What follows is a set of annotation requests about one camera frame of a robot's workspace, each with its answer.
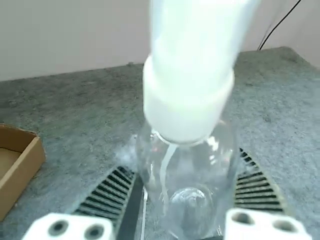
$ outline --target plastic bottle body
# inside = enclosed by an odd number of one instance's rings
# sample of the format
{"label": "plastic bottle body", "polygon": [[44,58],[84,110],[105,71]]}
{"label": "plastic bottle body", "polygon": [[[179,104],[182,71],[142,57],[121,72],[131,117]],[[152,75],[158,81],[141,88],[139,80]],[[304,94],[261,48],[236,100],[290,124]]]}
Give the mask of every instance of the plastic bottle body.
{"label": "plastic bottle body", "polygon": [[227,122],[221,119],[209,136],[192,143],[168,142],[146,123],[136,148],[139,173],[172,235],[198,240],[223,231],[238,168]]}

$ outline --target white cap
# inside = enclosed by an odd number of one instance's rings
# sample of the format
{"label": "white cap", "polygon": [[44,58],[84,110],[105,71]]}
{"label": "white cap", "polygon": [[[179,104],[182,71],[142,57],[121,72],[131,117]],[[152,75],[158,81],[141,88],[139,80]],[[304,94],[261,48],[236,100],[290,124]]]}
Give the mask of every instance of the white cap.
{"label": "white cap", "polygon": [[153,0],[143,110],[164,138],[197,141],[217,124],[259,0]]}

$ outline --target gray carpet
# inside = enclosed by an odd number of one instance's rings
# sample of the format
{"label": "gray carpet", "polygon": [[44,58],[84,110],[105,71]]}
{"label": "gray carpet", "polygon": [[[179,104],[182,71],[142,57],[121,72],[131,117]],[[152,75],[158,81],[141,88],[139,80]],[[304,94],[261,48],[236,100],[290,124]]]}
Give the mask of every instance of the gray carpet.
{"label": "gray carpet", "polygon": [[[320,72],[288,48],[241,53],[226,111],[239,145],[320,238]],[[0,82],[0,121],[37,132],[47,160],[4,222],[20,240],[31,222],[68,212],[142,126],[142,65]],[[165,239],[153,218],[146,239]]]}

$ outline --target brown cardboard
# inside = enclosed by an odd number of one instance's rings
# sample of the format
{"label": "brown cardboard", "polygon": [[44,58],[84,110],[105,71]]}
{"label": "brown cardboard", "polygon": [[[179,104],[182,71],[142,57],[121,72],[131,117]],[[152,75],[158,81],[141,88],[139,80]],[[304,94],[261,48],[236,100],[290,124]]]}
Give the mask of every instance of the brown cardboard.
{"label": "brown cardboard", "polygon": [[0,123],[0,221],[45,159],[37,134]]}

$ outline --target black cable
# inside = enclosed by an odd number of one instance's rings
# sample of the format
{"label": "black cable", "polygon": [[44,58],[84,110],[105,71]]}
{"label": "black cable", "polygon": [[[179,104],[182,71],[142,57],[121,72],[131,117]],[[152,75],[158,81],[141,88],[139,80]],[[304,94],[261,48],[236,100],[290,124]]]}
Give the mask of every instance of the black cable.
{"label": "black cable", "polygon": [[277,27],[279,27],[279,25],[291,14],[291,12],[299,5],[299,3],[302,0],[298,0],[295,5],[290,9],[290,11],[281,19],[280,22],[278,22],[277,25],[275,25],[275,27],[272,29],[272,31],[268,34],[268,36],[262,41],[262,43],[260,44],[260,47],[258,48],[258,50],[260,51],[264,45],[266,44],[268,38],[271,36],[271,34],[277,29]]}

